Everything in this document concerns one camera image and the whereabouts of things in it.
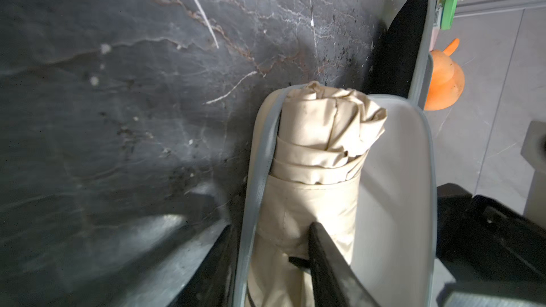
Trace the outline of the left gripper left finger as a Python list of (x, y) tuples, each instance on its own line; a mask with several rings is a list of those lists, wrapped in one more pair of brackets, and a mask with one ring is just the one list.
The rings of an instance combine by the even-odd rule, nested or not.
[(236, 231), (226, 226), (170, 306), (229, 306), (236, 267)]

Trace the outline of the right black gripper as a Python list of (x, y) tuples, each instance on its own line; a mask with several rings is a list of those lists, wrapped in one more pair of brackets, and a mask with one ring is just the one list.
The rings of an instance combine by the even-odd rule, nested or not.
[(457, 282), (545, 287), (545, 230), (454, 183), (437, 189), (436, 257)]

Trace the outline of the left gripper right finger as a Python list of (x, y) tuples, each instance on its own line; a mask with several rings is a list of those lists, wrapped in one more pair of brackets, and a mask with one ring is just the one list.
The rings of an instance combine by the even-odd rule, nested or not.
[(311, 223), (308, 247), (316, 306), (378, 305), (321, 223)]

